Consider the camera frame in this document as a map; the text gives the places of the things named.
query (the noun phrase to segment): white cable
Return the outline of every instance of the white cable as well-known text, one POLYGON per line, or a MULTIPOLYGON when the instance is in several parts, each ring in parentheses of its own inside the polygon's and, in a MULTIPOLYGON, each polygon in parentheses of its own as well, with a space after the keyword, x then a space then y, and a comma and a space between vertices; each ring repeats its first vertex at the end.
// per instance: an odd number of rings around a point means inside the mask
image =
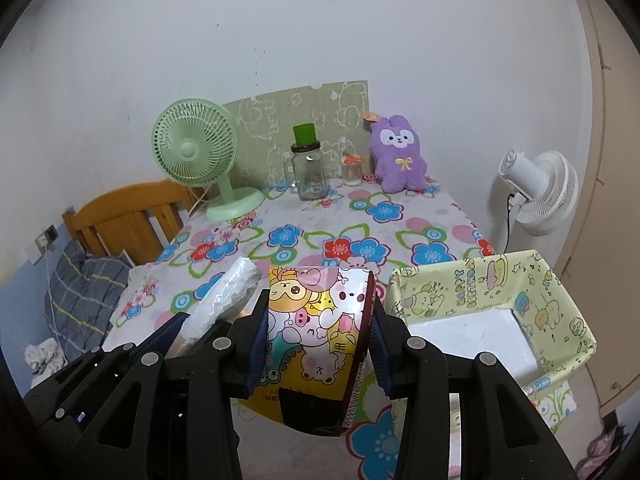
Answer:
POLYGON ((203 198, 205 197, 205 195, 209 192, 209 189, 211 189, 211 186, 213 186, 213 184, 209 184, 209 187, 207 187, 207 189, 204 191, 204 193, 202 195, 200 195, 200 197, 198 197, 194 192, 193 189, 189 188, 189 190, 191 191, 191 194, 197 198, 196 203, 193 204, 193 207, 191 209, 189 209, 189 212, 187 213, 187 216, 191 216, 191 213, 194 211, 194 209, 197 208, 198 204, 200 202, 204 202, 203 198))
POLYGON ((44 267, 47 272, 47 288, 49 289, 49 306, 51 307, 51 320, 53 322, 53 333, 56 336, 56 341, 58 342, 58 346, 60 347, 60 351, 64 356, 65 362, 68 362, 66 356, 64 355, 62 345, 60 344, 60 338, 58 337, 58 327, 56 326, 56 313, 53 310, 53 298, 51 297, 51 277, 49 276, 49 260, 47 259, 46 247, 44 248, 44 267))

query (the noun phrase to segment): plaid cushion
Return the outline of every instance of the plaid cushion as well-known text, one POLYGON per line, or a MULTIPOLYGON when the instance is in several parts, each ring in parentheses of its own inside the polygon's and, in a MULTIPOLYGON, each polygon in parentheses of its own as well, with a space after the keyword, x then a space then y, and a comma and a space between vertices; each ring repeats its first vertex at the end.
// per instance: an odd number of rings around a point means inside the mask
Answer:
POLYGON ((129 268, 119 258, 86 254, 75 240, 65 247, 49 281, 52 301, 47 293, 45 314, 68 361, 104 341, 129 268))

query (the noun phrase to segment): black power cord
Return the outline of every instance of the black power cord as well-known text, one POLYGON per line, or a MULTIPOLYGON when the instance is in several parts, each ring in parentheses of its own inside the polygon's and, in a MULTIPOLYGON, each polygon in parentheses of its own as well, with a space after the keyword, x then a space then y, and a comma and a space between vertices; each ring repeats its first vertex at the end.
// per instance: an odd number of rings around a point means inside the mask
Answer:
POLYGON ((505 243, 504 245, 504 250, 502 251, 503 254, 507 252, 507 247, 509 246, 509 238, 511 238, 511 207, 509 204, 509 200, 514 197, 515 193, 509 193, 509 196, 507 197, 507 243, 505 243))

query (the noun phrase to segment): plush toy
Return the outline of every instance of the plush toy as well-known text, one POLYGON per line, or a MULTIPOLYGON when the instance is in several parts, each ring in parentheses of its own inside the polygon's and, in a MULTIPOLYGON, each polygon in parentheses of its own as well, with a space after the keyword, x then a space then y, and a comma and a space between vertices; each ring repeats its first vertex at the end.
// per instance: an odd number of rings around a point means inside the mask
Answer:
POLYGON ((424 189, 427 163, 420 156, 420 139, 402 115, 380 117, 371 124, 369 149, 376 158, 376 175, 382 180, 382 191, 424 189))

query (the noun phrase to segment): door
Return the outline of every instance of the door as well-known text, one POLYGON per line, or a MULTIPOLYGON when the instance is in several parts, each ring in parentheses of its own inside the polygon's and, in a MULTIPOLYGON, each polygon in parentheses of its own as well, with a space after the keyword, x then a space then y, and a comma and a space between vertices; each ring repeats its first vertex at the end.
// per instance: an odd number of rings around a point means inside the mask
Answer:
POLYGON ((587 366, 604 414, 640 384, 640 54, 604 0, 588 1, 601 52, 604 142, 561 281, 598 342, 587 366))

